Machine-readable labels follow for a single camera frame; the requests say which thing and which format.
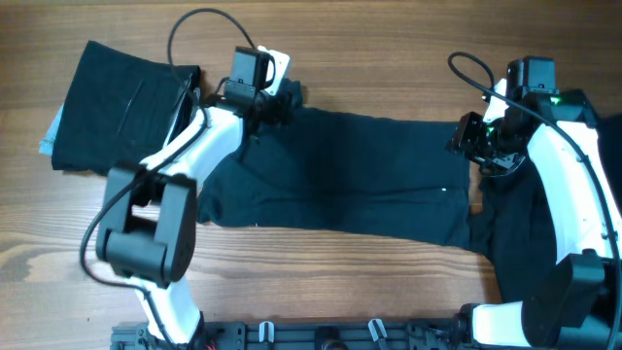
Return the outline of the dark green t-shirt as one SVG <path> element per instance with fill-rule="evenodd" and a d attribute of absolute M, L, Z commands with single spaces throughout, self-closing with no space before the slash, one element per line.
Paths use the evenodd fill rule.
<path fill-rule="evenodd" d="M 279 89 L 282 125 L 262 125 L 203 183 L 197 220 L 220 227 L 327 229 L 465 248 L 469 165 L 452 122 L 307 108 Z"/>

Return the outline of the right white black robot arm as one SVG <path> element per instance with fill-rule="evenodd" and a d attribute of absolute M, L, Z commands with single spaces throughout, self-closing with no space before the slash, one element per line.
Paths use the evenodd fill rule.
<path fill-rule="evenodd" d="M 544 187 L 556 264 L 529 297 L 468 304 L 447 332 L 477 348 L 617 349 L 621 345 L 621 215 L 600 159 L 595 111 L 560 91 L 554 61 L 526 56 L 482 88 L 484 114 L 464 115 L 448 148 L 482 174 L 504 177 L 530 161 Z"/>

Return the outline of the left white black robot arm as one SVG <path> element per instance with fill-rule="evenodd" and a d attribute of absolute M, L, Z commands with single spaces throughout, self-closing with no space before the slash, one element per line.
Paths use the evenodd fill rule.
<path fill-rule="evenodd" d="M 97 258 L 132 289 L 144 323 L 113 328 L 114 349 L 207 349 L 205 321 L 186 272 L 196 242 L 197 196 L 204 180 L 248 135 L 252 122 L 277 120 L 285 103 L 280 85 L 290 57 L 264 46 L 238 48 L 225 90 L 197 108 L 190 125 L 139 163 L 108 175 L 104 203 L 88 227 Z"/>

